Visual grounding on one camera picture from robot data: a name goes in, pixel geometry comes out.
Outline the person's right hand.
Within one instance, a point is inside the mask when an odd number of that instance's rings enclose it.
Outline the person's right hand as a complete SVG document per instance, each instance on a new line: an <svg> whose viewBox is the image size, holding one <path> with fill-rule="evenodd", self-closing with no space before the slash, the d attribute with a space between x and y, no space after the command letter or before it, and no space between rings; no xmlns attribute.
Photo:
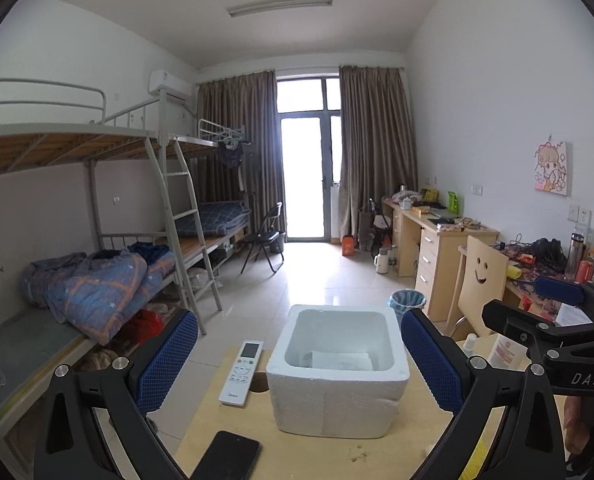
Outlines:
<svg viewBox="0 0 594 480"><path fill-rule="evenodd" d="M579 455L590 440L590 426L582 419L594 398L568 396L564 404L565 448L571 456Z"/></svg>

